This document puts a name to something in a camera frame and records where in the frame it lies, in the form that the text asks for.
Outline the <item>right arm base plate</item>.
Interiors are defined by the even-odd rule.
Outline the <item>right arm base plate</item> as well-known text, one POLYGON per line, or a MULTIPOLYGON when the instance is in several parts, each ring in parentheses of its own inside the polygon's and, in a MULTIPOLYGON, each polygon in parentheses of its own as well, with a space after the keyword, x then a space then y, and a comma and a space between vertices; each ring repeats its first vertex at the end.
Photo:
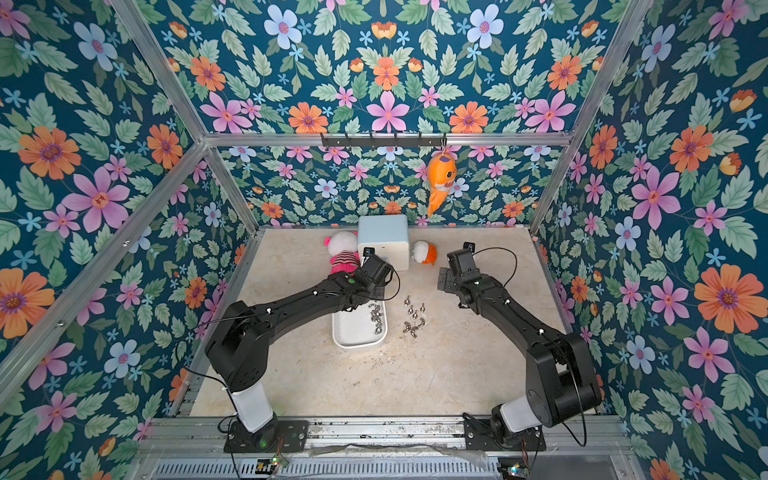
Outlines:
POLYGON ((476 417, 462 414, 464 439, 467 450, 543 452, 546 449, 544 435, 538 428, 520 432, 509 430, 500 417, 476 417))

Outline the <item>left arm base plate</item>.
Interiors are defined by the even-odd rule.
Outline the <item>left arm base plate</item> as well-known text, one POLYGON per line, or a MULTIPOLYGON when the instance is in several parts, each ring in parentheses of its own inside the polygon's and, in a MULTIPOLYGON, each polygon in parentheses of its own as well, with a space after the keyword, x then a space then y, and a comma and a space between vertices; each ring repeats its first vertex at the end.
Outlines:
POLYGON ((273 418, 255 433, 235 420, 227 428, 224 451, 232 454, 297 453, 308 439, 309 422, 273 418))

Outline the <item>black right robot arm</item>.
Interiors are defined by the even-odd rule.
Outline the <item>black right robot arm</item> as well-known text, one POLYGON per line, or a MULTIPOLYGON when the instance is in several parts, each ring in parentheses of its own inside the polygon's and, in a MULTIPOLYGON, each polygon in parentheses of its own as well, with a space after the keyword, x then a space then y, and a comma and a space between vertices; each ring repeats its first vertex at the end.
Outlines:
POLYGON ((437 288, 454 294, 458 306, 495 325, 523 354, 521 397, 492 410, 490 428, 500 437, 553 427, 598 407, 603 394, 589 347, 577 333, 563 333, 538 319, 502 282, 481 272, 473 245, 447 254, 437 288))

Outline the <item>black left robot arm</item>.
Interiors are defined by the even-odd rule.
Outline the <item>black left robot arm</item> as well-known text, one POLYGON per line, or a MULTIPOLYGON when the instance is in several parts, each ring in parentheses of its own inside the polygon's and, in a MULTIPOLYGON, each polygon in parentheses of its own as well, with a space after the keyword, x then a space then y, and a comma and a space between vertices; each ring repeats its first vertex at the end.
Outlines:
POLYGON ((210 365, 231 394, 258 383, 270 345, 295 328, 326 315, 353 311, 383 298, 396 271, 373 254, 354 272, 328 275, 316 285, 272 302, 230 304, 205 347, 210 365))

